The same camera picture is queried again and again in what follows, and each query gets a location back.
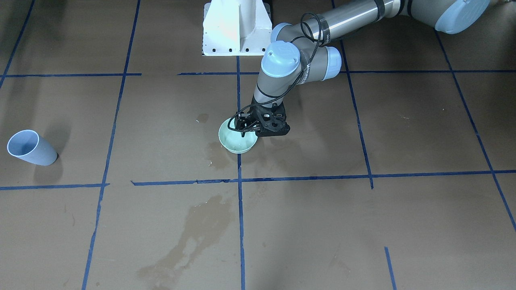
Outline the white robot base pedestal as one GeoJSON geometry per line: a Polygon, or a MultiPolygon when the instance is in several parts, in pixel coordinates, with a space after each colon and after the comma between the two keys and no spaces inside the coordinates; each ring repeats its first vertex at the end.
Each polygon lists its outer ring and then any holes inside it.
{"type": "Polygon", "coordinates": [[[269,0],[212,0],[204,5],[205,56],[263,56],[272,33],[269,0]]]}

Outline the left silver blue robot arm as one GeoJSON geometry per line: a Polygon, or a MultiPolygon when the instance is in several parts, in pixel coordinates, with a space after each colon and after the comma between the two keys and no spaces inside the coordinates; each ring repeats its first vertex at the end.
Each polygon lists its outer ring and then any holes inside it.
{"type": "Polygon", "coordinates": [[[329,44],[383,18],[407,15],[436,31],[457,34],[487,9],[488,0],[352,0],[321,14],[305,13],[296,25],[280,23],[264,51],[251,104],[227,123],[242,137],[283,136],[290,130],[283,99],[295,86],[334,78],[342,56],[329,44]]]}

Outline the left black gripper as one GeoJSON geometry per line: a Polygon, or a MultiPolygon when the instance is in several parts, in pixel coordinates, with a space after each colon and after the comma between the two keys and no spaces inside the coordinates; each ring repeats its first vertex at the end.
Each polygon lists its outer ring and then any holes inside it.
{"type": "Polygon", "coordinates": [[[256,132],[258,137],[284,136],[289,133],[290,126],[286,122],[284,104],[272,107],[254,106],[251,113],[239,113],[234,121],[235,131],[242,138],[247,133],[256,132]]]}

